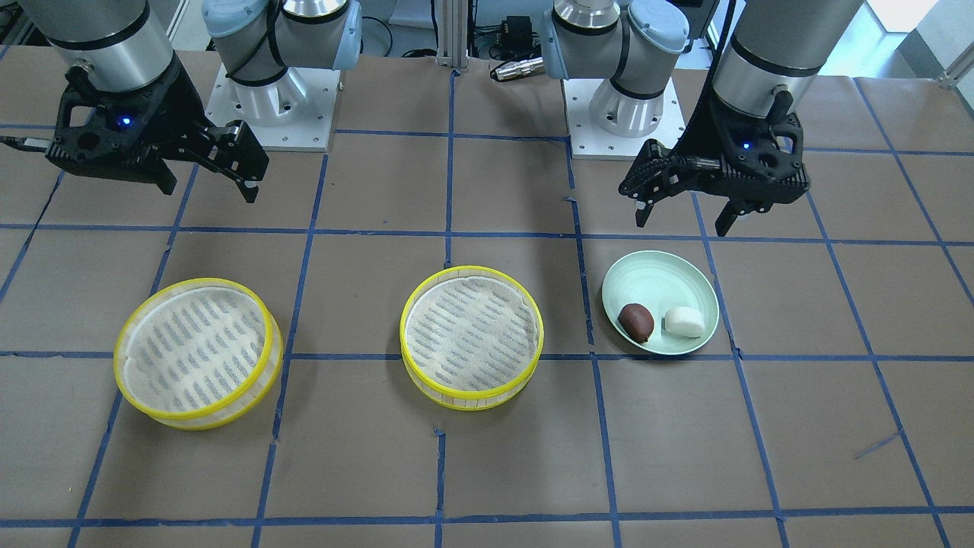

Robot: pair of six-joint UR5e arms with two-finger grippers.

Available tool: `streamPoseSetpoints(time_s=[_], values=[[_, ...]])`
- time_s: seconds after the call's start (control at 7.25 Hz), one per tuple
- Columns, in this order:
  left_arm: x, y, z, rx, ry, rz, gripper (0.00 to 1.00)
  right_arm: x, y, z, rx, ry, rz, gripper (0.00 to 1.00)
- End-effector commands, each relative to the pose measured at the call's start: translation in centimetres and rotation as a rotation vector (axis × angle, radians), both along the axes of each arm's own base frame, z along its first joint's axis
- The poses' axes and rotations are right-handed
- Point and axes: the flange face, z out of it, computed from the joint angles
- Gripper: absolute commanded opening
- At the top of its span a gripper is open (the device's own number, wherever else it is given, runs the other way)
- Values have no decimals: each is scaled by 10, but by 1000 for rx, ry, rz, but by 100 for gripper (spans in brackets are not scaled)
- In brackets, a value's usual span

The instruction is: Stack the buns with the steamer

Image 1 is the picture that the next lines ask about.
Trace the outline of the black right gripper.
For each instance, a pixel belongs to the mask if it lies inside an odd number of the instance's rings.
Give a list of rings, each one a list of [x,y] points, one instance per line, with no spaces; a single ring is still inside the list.
[[[244,120],[216,127],[178,55],[155,80],[132,91],[94,86],[94,67],[77,59],[65,73],[58,122],[45,156],[81,177],[156,185],[173,194],[167,160],[188,161],[232,180],[254,204],[270,158]]]

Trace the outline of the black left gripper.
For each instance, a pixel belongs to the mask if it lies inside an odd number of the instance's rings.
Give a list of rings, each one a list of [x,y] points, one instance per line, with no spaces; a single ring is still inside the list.
[[[810,188],[801,157],[804,130],[789,84],[757,91],[770,105],[753,116],[722,100],[713,81],[705,79],[676,144],[648,139],[619,184],[619,194],[636,202],[637,228],[646,226],[661,200],[695,190],[727,198],[714,223],[724,237],[750,205],[790,204]]]

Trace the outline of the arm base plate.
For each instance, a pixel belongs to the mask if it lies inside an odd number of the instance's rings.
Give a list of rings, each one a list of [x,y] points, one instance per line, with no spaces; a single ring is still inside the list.
[[[278,81],[244,86],[222,66],[206,103],[219,126],[243,120],[267,151],[327,152],[343,73],[290,67]]]
[[[606,95],[603,80],[573,79],[563,82],[565,113],[575,158],[633,161],[648,139],[672,149],[685,129],[684,116],[673,81],[664,93],[641,105],[622,97],[613,105],[593,108],[594,98]]]

